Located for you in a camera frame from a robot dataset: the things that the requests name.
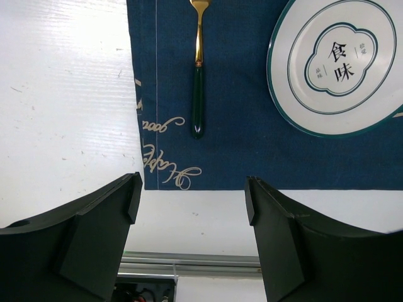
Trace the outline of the white plate green rim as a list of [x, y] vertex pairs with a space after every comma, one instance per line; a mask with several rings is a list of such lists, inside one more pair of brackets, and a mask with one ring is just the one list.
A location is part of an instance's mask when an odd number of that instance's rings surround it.
[[368, 131], [402, 111], [401, 1], [289, 1], [266, 60], [281, 117], [317, 137]]

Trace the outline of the aluminium table rail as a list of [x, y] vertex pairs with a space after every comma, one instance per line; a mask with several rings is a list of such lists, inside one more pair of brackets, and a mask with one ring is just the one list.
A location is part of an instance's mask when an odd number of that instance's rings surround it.
[[124, 252], [120, 277], [261, 277], [259, 258], [238, 255]]

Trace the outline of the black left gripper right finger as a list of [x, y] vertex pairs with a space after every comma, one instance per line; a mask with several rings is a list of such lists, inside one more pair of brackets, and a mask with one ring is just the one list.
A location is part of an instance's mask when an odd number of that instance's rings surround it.
[[337, 221], [258, 177], [245, 198], [268, 301], [402, 300], [402, 232]]

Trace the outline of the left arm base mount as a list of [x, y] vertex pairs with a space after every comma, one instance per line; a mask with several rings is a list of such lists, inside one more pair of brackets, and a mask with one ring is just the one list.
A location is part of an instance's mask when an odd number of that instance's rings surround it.
[[111, 301], [116, 302], [173, 302], [176, 299], [176, 283], [173, 279], [142, 277], [117, 277]]

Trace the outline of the gold fork green handle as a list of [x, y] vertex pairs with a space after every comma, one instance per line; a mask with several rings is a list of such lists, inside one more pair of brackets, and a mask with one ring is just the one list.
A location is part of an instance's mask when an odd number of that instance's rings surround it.
[[211, 1], [190, 1], [190, 3], [198, 17], [195, 41], [195, 72], [191, 101], [191, 134], [193, 138], [200, 139], [204, 134], [203, 14]]

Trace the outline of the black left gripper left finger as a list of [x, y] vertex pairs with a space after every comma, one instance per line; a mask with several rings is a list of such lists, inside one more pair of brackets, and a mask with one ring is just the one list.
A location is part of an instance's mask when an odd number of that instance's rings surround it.
[[125, 174], [1, 229], [2, 301], [109, 301], [142, 179]]

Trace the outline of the blue fish placemat cloth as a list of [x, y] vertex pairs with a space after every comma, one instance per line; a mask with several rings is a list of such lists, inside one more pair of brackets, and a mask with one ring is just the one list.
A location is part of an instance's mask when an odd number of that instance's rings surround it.
[[205, 133], [191, 136], [197, 14], [189, 1], [128, 1], [147, 190], [402, 189], [402, 118], [347, 138], [285, 121], [266, 54], [285, 1], [213, 1], [203, 17]]

